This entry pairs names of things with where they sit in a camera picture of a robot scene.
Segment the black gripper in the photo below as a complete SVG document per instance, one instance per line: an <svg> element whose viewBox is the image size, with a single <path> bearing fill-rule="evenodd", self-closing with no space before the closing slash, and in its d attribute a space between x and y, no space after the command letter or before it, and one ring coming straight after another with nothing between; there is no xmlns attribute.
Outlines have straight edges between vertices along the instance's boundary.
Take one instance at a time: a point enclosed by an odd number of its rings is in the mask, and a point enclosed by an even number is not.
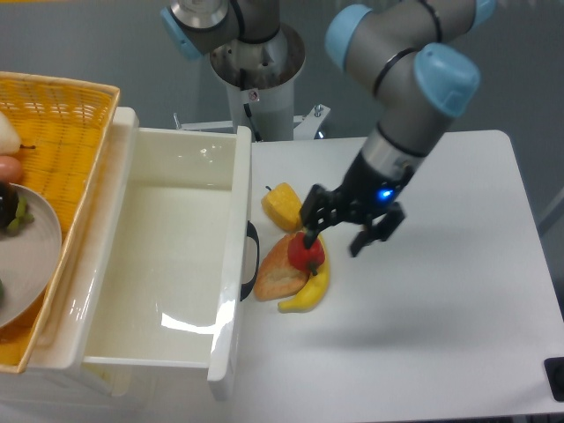
<svg viewBox="0 0 564 423"><path fill-rule="evenodd" d="M363 225L349 245L352 257L374 241L387 241L405 219L397 197L413 175L412 164L404 161L399 165L399 176L385 176L359 152L337 189L329 191L315 184L308 192L300 210L303 246L311 248L323 230L340 222Z"/></svg>

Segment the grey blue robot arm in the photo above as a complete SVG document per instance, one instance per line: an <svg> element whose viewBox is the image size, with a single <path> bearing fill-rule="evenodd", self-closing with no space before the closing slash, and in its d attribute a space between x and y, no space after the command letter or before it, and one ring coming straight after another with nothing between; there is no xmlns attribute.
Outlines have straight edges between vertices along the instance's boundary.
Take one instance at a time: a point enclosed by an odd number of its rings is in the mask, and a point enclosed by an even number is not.
<svg viewBox="0 0 564 423"><path fill-rule="evenodd" d="M450 43L495 9L494 1L402 1L379 13L353 4L330 22L329 58L384 112L340 186L309 191L304 247L342 222L360 226L352 255L394 233L404 219L398 195L479 88L479 69ZM248 127L257 141L293 136L293 83L305 49L281 22L278 2L173 1L160 16L184 57L209 57L234 127Z"/></svg>

